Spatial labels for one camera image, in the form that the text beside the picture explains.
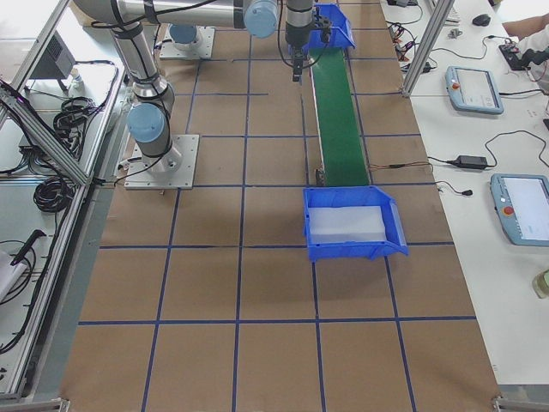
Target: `power adapter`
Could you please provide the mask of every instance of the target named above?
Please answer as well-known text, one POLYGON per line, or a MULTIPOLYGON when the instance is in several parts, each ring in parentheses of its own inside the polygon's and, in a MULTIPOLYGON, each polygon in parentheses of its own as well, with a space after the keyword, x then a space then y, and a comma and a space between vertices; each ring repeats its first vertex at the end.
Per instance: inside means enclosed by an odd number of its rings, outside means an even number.
POLYGON ((461 169, 484 170, 489 167, 486 157, 466 156, 463 154, 457 156, 454 161, 447 161, 447 163, 461 169))

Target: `robot end effector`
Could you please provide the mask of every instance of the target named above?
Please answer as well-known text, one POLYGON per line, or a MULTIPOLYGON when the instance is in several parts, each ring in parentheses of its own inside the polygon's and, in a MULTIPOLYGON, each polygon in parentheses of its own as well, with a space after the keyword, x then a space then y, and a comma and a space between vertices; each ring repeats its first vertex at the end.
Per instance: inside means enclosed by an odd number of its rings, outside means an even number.
POLYGON ((294 82, 298 82, 303 73, 306 52, 311 31, 321 31, 321 41, 327 45, 331 33, 331 22, 322 17, 318 9, 313 9, 313 0, 287 0, 286 42, 290 46, 294 82))

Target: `white block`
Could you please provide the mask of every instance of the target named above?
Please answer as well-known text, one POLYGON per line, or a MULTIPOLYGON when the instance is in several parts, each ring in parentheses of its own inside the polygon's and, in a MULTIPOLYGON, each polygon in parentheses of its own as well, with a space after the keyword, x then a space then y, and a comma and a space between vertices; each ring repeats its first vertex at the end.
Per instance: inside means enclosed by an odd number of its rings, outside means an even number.
POLYGON ((5 251, 0 251, 0 301, 15 285, 27 266, 25 264, 11 265, 13 258, 5 251))
POLYGON ((380 206, 309 208, 311 243, 387 240, 380 206))

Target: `blue plastic bin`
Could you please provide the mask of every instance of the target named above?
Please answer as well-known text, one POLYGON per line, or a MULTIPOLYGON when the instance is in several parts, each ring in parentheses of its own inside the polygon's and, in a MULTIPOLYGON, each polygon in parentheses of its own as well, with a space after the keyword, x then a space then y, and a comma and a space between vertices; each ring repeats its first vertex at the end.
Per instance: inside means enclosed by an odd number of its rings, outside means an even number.
MULTIPOLYGON (((353 39, 353 32, 351 31, 351 23, 345 17, 337 4, 326 3, 316 4, 315 7, 319 8, 320 15, 328 17, 332 22, 332 34, 329 38, 328 47, 339 47, 347 49, 349 46, 356 47, 353 39)), ((325 43, 320 40, 320 31, 313 30, 311 32, 311 40, 309 40, 308 46, 304 47, 305 51, 309 48, 315 49, 324 48, 325 43)))
POLYGON ((408 254, 395 199, 376 186, 310 188, 303 191, 305 201, 305 237, 309 259, 369 258, 400 252, 408 254), (311 243, 309 208, 380 206, 387 240, 379 242, 311 243))

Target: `green conveyor belt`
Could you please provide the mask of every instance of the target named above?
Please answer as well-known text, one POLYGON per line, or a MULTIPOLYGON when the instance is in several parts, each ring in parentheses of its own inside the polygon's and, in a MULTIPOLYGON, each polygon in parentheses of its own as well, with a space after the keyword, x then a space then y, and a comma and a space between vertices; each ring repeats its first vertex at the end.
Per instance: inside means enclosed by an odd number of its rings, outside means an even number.
POLYGON ((321 59, 311 70, 325 185, 368 185, 343 51, 336 48, 310 51, 314 59, 320 53, 321 59))

